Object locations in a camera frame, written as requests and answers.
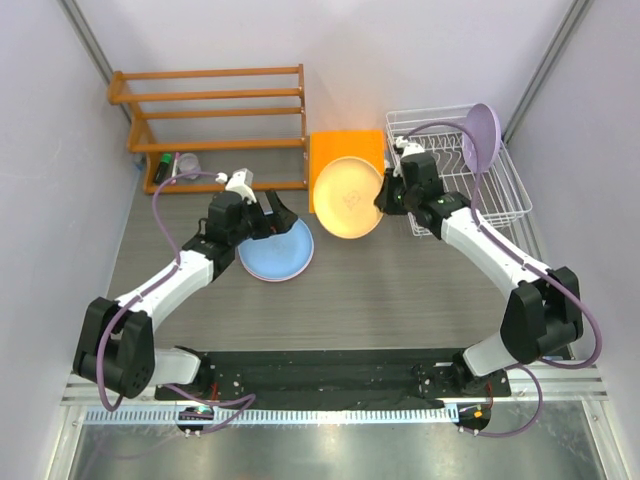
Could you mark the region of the yellow plate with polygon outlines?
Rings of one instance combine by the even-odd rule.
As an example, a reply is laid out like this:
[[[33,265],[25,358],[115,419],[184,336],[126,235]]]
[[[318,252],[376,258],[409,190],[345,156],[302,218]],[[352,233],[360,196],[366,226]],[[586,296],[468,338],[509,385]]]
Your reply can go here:
[[[382,175],[358,157],[338,158],[321,171],[313,189],[315,214],[332,235],[353,240],[371,233],[383,214],[374,205]]]

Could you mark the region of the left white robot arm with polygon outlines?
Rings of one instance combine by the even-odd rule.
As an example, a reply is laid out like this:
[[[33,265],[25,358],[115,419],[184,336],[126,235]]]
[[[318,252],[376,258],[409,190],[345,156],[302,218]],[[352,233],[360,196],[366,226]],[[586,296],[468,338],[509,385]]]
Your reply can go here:
[[[266,197],[269,211],[236,192],[215,194],[197,233],[169,265],[115,300],[93,300],[85,312],[73,373],[96,383],[101,394],[112,391],[132,399],[149,386],[170,384],[190,398],[205,397],[213,375],[203,355],[186,347],[159,349],[154,334],[183,302],[228,268],[240,244],[291,230],[297,215],[275,191]]]

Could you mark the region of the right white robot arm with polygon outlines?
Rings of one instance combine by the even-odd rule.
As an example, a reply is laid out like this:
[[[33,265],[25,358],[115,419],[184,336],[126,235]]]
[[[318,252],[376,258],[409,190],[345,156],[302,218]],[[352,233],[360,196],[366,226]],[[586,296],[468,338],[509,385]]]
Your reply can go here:
[[[398,167],[386,168],[374,204],[384,214],[413,215],[465,255],[506,299],[498,331],[453,357],[451,380],[460,393],[475,394],[491,375],[540,360],[582,337],[577,276],[529,257],[489,225],[464,194],[446,191],[430,153],[411,154]]]

